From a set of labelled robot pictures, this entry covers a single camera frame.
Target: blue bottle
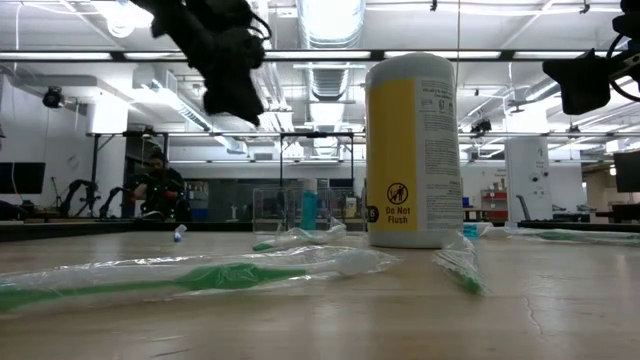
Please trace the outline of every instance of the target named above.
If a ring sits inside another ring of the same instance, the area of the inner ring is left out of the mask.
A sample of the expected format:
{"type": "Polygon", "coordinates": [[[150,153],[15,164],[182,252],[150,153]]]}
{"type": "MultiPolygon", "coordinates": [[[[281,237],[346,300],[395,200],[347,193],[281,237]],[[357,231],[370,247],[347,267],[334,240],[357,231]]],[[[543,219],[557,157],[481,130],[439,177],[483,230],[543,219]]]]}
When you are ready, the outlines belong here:
{"type": "Polygon", "coordinates": [[[318,180],[306,179],[302,192],[302,219],[300,228],[302,230],[316,229],[316,216],[318,214],[318,180]]]}

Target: white bottle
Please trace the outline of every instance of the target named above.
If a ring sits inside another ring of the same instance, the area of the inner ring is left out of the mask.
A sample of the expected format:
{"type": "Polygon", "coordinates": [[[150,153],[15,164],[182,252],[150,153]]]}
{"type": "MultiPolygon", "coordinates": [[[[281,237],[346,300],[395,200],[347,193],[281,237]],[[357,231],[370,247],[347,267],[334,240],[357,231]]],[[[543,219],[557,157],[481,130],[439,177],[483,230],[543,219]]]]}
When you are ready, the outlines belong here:
{"type": "Polygon", "coordinates": [[[173,232],[173,242],[176,242],[176,243],[181,242],[185,232],[187,232],[186,226],[184,225],[178,226],[176,230],[173,232]]]}

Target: monitor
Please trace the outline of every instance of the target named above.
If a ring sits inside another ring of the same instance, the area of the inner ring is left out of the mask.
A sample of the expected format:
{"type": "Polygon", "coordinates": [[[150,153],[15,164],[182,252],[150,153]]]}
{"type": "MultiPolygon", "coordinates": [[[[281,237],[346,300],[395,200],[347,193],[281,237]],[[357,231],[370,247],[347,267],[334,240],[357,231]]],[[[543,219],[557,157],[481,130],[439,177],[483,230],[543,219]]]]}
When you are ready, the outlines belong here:
{"type": "Polygon", "coordinates": [[[640,192],[640,151],[613,154],[618,192],[640,192]]]}
{"type": "Polygon", "coordinates": [[[329,179],[329,187],[353,188],[353,179],[329,179]]]}
{"type": "Polygon", "coordinates": [[[45,167],[35,162],[0,163],[0,194],[41,194],[45,167]]]}

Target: robotic end effector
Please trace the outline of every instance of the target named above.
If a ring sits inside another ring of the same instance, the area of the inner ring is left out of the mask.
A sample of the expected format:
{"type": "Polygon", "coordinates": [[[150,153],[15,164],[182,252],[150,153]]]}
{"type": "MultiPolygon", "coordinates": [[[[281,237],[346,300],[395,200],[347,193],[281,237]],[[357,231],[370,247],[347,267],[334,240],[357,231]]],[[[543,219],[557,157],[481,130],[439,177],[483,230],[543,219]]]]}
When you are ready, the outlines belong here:
{"type": "Polygon", "coordinates": [[[624,76],[640,83],[640,1],[622,0],[620,8],[624,15],[613,20],[613,29],[619,35],[606,57],[597,56],[592,49],[577,59],[542,63],[542,70],[560,84],[565,114],[581,115],[607,105],[611,100],[609,86],[625,98],[640,102],[616,83],[624,76]],[[624,37],[631,39],[628,49],[613,56],[624,37]]]}
{"type": "Polygon", "coordinates": [[[154,15],[152,35],[171,37],[189,66],[204,77],[204,109],[209,115],[228,112],[260,125],[258,115],[264,107],[250,71],[262,65],[262,42],[271,37],[271,29],[245,0],[131,1],[154,15]],[[266,36],[251,25],[253,20],[263,25],[266,36]]]}

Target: wrapped toothbrush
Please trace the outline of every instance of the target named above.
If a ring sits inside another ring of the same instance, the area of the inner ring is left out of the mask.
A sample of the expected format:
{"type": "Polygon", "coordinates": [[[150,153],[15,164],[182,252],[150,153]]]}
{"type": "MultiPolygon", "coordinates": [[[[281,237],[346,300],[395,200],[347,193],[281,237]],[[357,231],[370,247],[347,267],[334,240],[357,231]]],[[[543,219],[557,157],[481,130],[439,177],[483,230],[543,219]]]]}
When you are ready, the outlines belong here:
{"type": "Polygon", "coordinates": [[[640,246],[640,234],[565,229],[504,228],[510,237],[555,243],[640,246]]]}
{"type": "Polygon", "coordinates": [[[269,254],[192,256],[64,266],[0,275],[0,312],[76,309],[383,271],[373,250],[309,246],[269,254]]]}
{"type": "Polygon", "coordinates": [[[278,232],[273,238],[262,240],[253,246],[253,251],[286,249],[304,245],[324,245],[347,236],[347,227],[340,221],[329,219],[329,230],[302,230],[293,228],[287,232],[278,232]]]}
{"type": "Polygon", "coordinates": [[[433,261],[473,294],[488,292],[473,244],[464,236],[433,254],[433,261]]]}

